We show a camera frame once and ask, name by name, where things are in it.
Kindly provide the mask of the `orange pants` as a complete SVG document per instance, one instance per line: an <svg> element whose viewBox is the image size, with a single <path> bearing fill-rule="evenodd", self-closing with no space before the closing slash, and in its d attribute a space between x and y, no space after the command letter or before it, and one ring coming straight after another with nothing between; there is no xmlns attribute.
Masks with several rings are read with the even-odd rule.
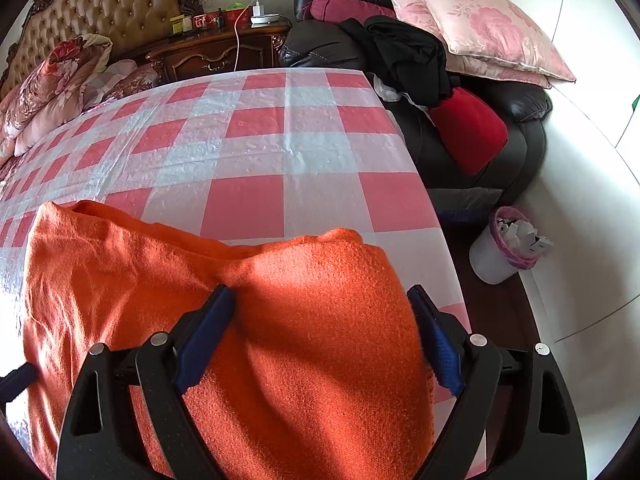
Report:
<svg viewBox="0 0 640 480"><path fill-rule="evenodd" d="M184 400L231 479L410 479L434 442L434 377L385 252L352 230L228 246L82 200L41 205L23 340L32 457L53 474L90 346L138 346L231 288L232 320Z"/></svg>

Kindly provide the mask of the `black clothing pile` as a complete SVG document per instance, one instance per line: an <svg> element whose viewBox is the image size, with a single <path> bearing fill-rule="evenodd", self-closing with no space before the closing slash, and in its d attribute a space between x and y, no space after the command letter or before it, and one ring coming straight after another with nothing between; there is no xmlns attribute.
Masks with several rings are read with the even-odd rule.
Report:
<svg viewBox="0 0 640 480"><path fill-rule="evenodd" d="M338 27L356 44L366 71L387 87L427 108L452 96L444 46L430 32L383 15Z"/></svg>

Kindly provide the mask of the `white trash bin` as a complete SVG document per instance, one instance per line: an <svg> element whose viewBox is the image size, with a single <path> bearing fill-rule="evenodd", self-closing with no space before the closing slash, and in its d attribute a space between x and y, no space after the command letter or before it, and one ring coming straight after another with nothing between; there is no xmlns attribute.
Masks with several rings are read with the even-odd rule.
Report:
<svg viewBox="0 0 640 480"><path fill-rule="evenodd" d="M536 266L553 243L538 233L521 211L503 206L490 216L469 251L471 268L486 284L497 285L520 271Z"/></svg>

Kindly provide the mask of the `pink pillow stack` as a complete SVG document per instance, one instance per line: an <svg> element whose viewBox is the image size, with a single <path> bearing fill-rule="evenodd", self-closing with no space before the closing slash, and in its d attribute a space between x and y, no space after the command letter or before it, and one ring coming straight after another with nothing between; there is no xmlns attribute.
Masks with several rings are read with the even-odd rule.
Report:
<svg viewBox="0 0 640 480"><path fill-rule="evenodd" d="M77 117L84 108L85 88L84 84L68 87L35 114L15 139L2 141L1 165L13 156L24 155L50 132Z"/></svg>

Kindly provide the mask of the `red cushion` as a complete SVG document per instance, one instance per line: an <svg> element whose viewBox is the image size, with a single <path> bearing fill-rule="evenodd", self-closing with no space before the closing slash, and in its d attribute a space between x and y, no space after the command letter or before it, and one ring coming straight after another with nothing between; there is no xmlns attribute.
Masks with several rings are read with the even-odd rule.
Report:
<svg viewBox="0 0 640 480"><path fill-rule="evenodd" d="M503 120L478 96L461 87L428 110L440 140L468 177L479 174L508 142Z"/></svg>

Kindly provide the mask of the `red white checkered sheet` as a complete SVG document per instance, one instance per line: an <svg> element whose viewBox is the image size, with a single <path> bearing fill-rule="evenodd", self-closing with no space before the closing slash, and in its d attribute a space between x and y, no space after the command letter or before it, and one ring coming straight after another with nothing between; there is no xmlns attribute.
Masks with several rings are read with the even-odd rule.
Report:
<svg viewBox="0 0 640 480"><path fill-rule="evenodd" d="M1 366L24 352L27 239L39 207L82 200L228 246L357 232L404 291L466 310L408 148L363 74L252 70L168 84L55 129L1 192ZM29 443L28 390L8 417ZM454 399L434 379L434 440Z"/></svg>

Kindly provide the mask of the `floral folded quilt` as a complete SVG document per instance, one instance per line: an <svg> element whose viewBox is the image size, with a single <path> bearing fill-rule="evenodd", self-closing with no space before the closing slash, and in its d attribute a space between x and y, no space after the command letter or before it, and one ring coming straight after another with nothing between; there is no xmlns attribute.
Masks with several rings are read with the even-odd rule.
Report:
<svg viewBox="0 0 640 480"><path fill-rule="evenodd" d="M73 76L87 67L85 82L104 70L113 41L85 34L59 42L53 50L1 102L1 135L16 139L40 110L72 86Z"/></svg>

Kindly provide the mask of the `tufted brown headboard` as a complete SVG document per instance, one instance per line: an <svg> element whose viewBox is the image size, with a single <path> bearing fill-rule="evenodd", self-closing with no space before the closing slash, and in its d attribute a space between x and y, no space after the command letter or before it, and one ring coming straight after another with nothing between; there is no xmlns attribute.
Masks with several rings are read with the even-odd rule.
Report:
<svg viewBox="0 0 640 480"><path fill-rule="evenodd" d="M112 40L115 60L140 58L171 34L172 18L202 12L201 0L35 0L6 54L1 93L21 84L64 40L101 35Z"/></svg>

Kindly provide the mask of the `wooden nightstand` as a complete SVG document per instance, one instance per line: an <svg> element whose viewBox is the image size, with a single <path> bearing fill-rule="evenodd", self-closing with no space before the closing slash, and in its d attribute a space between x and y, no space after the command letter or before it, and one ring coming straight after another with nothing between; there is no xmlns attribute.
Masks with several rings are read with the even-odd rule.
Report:
<svg viewBox="0 0 640 480"><path fill-rule="evenodd" d="M203 30L158 44L146 59L160 74L163 82L196 77L261 70L279 66L279 51L292 23L280 18L265 27L228 29L224 32Z"/></svg>

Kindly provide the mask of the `pink floral cushion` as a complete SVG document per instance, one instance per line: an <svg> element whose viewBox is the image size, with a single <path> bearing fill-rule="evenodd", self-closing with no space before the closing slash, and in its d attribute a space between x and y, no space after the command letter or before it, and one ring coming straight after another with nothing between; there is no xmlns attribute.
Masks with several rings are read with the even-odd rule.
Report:
<svg viewBox="0 0 640 480"><path fill-rule="evenodd" d="M450 53L574 82L549 37L511 0L422 0Z"/></svg>

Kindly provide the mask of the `white charger base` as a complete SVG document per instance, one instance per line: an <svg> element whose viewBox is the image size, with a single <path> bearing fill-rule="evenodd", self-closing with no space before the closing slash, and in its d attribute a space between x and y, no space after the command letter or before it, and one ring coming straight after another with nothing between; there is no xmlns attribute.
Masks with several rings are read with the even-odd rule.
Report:
<svg viewBox="0 0 640 480"><path fill-rule="evenodd" d="M269 13L265 7L256 0L252 6L252 15L250 16L250 24L253 27L265 27L277 23L280 15L277 13Z"/></svg>

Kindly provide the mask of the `black leather sofa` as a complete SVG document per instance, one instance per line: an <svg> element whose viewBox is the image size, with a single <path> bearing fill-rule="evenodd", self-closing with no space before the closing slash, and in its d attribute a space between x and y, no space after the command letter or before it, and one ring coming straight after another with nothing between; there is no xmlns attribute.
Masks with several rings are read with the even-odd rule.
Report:
<svg viewBox="0 0 640 480"><path fill-rule="evenodd" d="M420 0L294 0L294 11L281 65L362 70L440 218L483 218L534 180L552 110L536 75L450 54Z"/></svg>

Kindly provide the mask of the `magenta cushion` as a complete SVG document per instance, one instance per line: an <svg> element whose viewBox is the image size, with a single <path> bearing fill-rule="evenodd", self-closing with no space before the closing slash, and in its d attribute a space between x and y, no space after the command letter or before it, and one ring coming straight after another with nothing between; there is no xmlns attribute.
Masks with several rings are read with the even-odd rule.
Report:
<svg viewBox="0 0 640 480"><path fill-rule="evenodd" d="M340 24L350 18L363 24L372 16L396 18L392 9L362 0L312 0L311 3L303 7L304 20L316 20L331 24Z"/></svg>

